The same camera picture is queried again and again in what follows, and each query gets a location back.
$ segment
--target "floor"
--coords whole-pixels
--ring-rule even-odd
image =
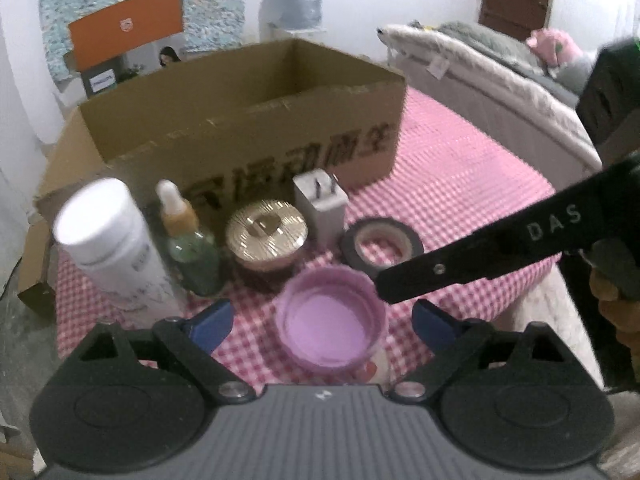
[[[34,314],[17,295],[17,273],[0,298],[0,412],[22,434],[12,445],[35,450],[29,410],[36,394],[57,369],[56,323]]]

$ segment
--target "screw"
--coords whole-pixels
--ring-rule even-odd
[[[420,383],[415,383],[413,381],[404,381],[402,383],[396,384],[394,391],[400,397],[404,397],[405,399],[419,399],[427,392],[427,388],[425,388],[424,385]]]
[[[227,399],[242,399],[249,395],[249,385],[240,381],[229,381],[218,388],[218,392]]]

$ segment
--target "white bottle cap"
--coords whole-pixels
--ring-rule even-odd
[[[165,215],[179,215],[187,211],[187,204],[176,186],[170,180],[161,180],[156,186],[156,193],[162,202],[162,212]]]
[[[53,235],[76,264],[91,265],[113,253],[141,215],[126,184],[104,178],[63,205]]]

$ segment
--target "label tag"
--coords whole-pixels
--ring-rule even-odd
[[[428,72],[440,81],[449,70],[450,62],[442,56],[434,56],[427,67]]]
[[[89,84],[91,85],[91,90],[95,94],[100,90],[104,90],[111,85],[116,84],[116,74],[113,71],[113,68],[108,69],[106,72],[102,72],[101,74],[93,76],[89,79]]]

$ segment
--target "woman picture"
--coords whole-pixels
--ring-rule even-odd
[[[160,66],[165,67],[171,63],[179,62],[180,58],[172,47],[166,46],[160,51],[159,61]]]

